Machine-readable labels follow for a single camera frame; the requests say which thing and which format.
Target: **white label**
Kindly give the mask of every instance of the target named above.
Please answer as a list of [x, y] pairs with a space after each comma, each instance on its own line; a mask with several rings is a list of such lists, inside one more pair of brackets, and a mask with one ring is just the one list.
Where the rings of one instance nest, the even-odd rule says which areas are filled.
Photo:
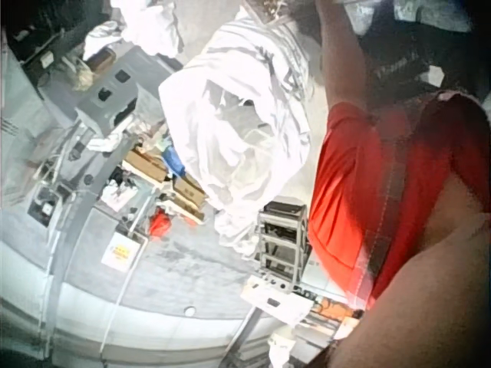
[[139, 249], [140, 245], [138, 243], [115, 232], [106, 248], [101, 263], [115, 270], [127, 272]]
[[51, 216], [51, 213], [53, 213], [53, 206], [50, 205], [49, 203], [45, 203], [43, 205], [43, 209], [42, 209], [43, 213], [47, 216]]
[[54, 61], [54, 55], [51, 51], [48, 51], [46, 54], [41, 56], [41, 64], [44, 69], [46, 69], [51, 64], [53, 64], [53, 61]]

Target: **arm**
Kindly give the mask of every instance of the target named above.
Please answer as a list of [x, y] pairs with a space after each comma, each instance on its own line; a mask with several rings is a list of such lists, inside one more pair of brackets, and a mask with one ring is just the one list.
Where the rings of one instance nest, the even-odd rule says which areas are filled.
[[339, 102], [366, 107], [366, 71], [358, 44], [343, 5], [316, 0], [321, 19], [322, 70], [329, 108]]

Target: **orange object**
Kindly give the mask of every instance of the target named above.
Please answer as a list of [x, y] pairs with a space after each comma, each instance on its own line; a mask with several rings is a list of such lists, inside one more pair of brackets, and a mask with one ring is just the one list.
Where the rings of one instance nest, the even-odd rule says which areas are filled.
[[150, 219], [150, 236], [162, 238], [170, 229], [172, 222], [166, 213], [158, 208]]
[[[458, 105], [425, 116], [422, 129], [410, 138], [402, 198], [398, 212], [390, 213], [397, 230], [389, 239], [368, 307], [417, 252], [417, 240], [451, 172], [489, 212], [489, 125], [465, 104]], [[308, 235], [322, 265], [344, 291], [363, 251], [366, 229], [380, 221], [380, 210], [385, 209], [377, 200], [383, 157], [381, 138], [369, 116], [349, 103], [335, 105], [318, 162]]]

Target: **circular hole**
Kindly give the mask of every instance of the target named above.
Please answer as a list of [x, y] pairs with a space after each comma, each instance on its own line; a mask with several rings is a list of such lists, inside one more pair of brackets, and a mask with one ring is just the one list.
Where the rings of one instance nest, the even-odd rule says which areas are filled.
[[196, 313], [196, 308], [195, 307], [188, 307], [184, 310], [184, 315], [186, 317], [192, 317]]

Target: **yellow label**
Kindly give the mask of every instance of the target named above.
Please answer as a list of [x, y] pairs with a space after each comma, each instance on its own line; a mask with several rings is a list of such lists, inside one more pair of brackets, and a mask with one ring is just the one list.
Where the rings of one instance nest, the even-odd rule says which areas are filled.
[[117, 245], [113, 250], [114, 255], [124, 259], [128, 259], [130, 256], [130, 251], [124, 245]]

